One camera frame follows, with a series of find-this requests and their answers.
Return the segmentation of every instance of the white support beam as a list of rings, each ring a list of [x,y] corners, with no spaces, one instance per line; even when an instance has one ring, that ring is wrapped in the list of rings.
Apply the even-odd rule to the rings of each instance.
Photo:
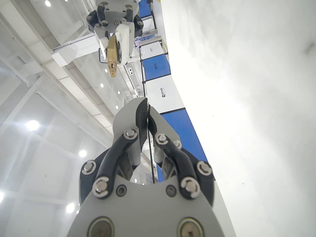
[[[0,84],[0,106],[9,98],[22,81],[17,76],[8,77]]]
[[[97,52],[99,48],[94,34],[90,34],[53,49],[52,58],[63,67],[77,58]]]
[[[8,68],[10,70],[12,70],[14,72],[15,75],[17,75],[21,80],[23,80],[25,82],[25,84],[27,85],[27,87],[30,87],[29,81],[27,80],[27,77],[25,77],[23,74],[21,74],[15,67],[12,66],[12,64],[10,63],[10,59],[5,59],[0,55],[0,60],[2,62],[4,62],[4,64],[6,64],[8,66]]]
[[[0,138],[4,134],[4,132],[7,130],[9,125],[12,124],[13,120],[17,116],[17,114],[20,112],[22,107],[25,105],[25,103],[29,100],[29,98],[33,95],[37,87],[43,82],[44,79],[46,79],[47,76],[43,74],[39,79],[32,85],[31,88],[27,91],[27,93],[21,98],[19,103],[14,107],[14,109],[11,111],[11,113],[7,116],[5,121],[0,126]]]

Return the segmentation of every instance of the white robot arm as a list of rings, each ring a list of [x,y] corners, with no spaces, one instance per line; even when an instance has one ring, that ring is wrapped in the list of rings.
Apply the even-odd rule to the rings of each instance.
[[[118,64],[127,63],[135,37],[142,35],[139,1],[96,0],[97,9],[87,16],[88,28],[106,55],[111,77],[116,76]]]

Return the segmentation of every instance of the blue partition panel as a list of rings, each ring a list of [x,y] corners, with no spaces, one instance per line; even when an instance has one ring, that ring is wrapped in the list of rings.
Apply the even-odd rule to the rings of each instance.
[[[162,117],[177,132],[182,147],[199,160],[207,161],[201,143],[196,135],[188,113],[185,109],[163,114]],[[163,181],[161,169],[157,166],[158,180]]]
[[[165,54],[145,59],[142,61],[142,64],[145,69],[145,80],[156,79],[171,74],[170,65]]]
[[[150,5],[147,3],[148,0],[141,0],[139,5],[139,17],[143,18],[151,15]]]

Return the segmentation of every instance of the recessed light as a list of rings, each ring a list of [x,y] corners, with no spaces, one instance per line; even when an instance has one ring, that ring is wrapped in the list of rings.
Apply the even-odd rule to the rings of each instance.
[[[34,131],[40,127],[40,124],[36,120],[30,120],[25,126],[29,131]]]
[[[80,157],[85,157],[86,155],[87,155],[87,151],[84,149],[79,152]]]
[[[2,202],[3,197],[4,197],[4,193],[0,192],[0,202]]]
[[[75,204],[73,202],[67,205],[66,212],[68,214],[71,214],[74,210],[75,210]]]
[[[50,3],[48,0],[46,0],[46,1],[45,1],[45,5],[46,5],[47,7],[50,7],[50,6],[51,6],[51,3]]]

